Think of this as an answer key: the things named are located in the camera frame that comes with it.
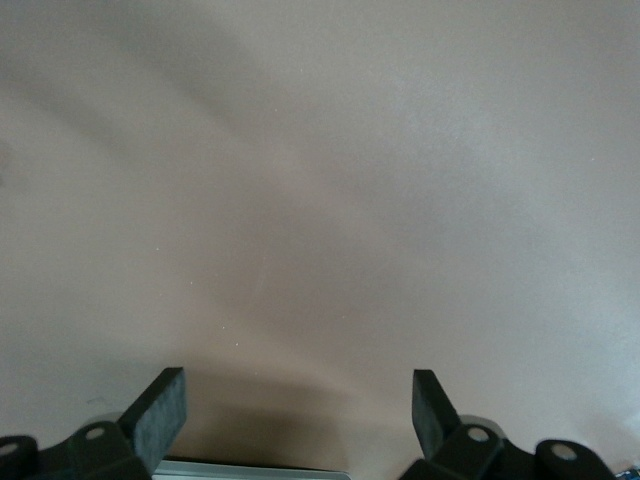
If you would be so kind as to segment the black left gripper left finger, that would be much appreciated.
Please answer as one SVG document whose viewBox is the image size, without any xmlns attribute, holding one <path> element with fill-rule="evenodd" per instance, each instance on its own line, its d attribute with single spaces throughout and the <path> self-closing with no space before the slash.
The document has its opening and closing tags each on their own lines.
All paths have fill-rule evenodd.
<svg viewBox="0 0 640 480">
<path fill-rule="evenodd" d="M 114 421 L 89 423 L 41 449 L 26 435 L 1 439 L 3 479 L 150 479 L 187 418 L 186 374 L 166 368 Z"/>
</svg>

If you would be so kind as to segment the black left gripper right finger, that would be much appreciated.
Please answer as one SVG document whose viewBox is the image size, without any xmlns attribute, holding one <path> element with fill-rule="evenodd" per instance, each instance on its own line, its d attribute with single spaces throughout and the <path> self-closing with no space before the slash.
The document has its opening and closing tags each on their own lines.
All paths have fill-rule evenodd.
<svg viewBox="0 0 640 480">
<path fill-rule="evenodd" d="M 431 370 L 416 370 L 412 423 L 423 457 L 403 479 L 613 479 L 615 474 L 591 449 L 560 439 L 543 440 L 534 453 L 479 423 L 465 423 Z"/>
</svg>

